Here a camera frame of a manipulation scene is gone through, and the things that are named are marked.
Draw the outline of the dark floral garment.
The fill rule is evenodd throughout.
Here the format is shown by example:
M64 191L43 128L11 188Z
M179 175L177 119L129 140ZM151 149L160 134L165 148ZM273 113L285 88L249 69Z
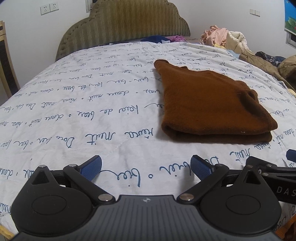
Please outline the dark floral garment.
M262 51L256 52L255 55L264 59L265 61L271 63L273 66L276 66L276 67L278 67L281 64L281 62L285 60L285 57L271 56Z

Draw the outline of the gold tower fan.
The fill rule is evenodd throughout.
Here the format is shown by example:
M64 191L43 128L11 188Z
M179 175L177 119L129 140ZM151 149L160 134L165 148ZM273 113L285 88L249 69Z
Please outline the gold tower fan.
M20 85L16 78L14 67L11 61L4 21L1 21L0 32L1 82L8 98L10 98L20 90Z

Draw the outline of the beige tan jacket pile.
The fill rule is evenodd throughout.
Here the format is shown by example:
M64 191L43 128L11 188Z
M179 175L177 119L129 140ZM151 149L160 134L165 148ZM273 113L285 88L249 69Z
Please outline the beige tan jacket pile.
M248 48L243 33L235 31L227 33L225 48L238 54L240 60L261 69L295 91L295 55L285 58L271 56L262 51L254 53Z

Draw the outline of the purple garment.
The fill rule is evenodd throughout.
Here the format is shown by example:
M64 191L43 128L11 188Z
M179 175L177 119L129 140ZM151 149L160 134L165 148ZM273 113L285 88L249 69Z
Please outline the purple garment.
M186 38L182 35L167 36L171 42L187 42Z

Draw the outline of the white wall switch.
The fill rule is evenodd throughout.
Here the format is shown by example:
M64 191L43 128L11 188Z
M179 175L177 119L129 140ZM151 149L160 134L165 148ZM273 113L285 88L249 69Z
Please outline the white wall switch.
M257 10L255 10L255 9L250 9L250 10L249 10L249 13L250 13L251 15L258 16L258 17L261 16L260 11L257 11Z

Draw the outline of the navy blue garment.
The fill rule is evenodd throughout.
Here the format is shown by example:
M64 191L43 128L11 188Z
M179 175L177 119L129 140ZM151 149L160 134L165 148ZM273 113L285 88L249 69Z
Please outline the navy blue garment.
M160 36L160 35L153 35L153 36L149 36L149 37L146 37L144 39L141 40L141 42L152 42L152 43L170 43L170 39L164 37L164 36Z

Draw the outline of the white double wall socket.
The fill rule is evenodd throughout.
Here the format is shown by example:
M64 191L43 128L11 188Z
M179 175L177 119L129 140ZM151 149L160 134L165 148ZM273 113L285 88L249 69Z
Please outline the white double wall socket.
M58 3L45 4L40 7L41 16L59 10Z

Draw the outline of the brown knit sweater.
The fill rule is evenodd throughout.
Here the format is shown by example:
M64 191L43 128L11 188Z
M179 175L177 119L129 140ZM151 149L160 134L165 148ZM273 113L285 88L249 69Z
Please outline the brown knit sweater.
M276 120L245 82L166 60L154 63L163 84L163 132L177 141L256 144L270 142Z

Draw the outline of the olive striped padded headboard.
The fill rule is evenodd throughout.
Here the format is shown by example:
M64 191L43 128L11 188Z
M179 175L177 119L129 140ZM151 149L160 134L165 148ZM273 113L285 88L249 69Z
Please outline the olive striped padded headboard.
M177 7L166 0L97 1L89 17L63 35L56 60L79 50L153 35L190 36L191 32Z

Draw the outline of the light blue garment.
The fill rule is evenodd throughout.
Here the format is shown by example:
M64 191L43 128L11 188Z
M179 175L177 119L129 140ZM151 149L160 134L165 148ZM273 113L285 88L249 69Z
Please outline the light blue garment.
M240 54L235 53L233 50L227 50L232 56L239 59Z

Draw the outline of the pink crumpled garment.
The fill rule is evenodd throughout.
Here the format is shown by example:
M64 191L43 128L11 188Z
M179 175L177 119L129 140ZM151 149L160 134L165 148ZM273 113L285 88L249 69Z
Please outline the pink crumpled garment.
M201 35L201 43L208 46L224 46L228 32L229 30L227 28L219 28L213 25Z

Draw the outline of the white script-print bed sheet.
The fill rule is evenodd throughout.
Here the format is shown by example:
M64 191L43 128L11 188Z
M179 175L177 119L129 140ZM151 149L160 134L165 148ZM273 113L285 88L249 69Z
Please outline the white script-print bed sheet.
M194 144L171 140L161 129L162 79L154 62L211 70L244 81L278 123L269 143ZM114 196L178 195L199 180L190 159L231 169L249 156L294 167L295 97L273 76L226 50L190 43L121 43L64 57L1 106L1 225L13 234L11 205L41 164L61 170L94 155L102 158L95 183Z

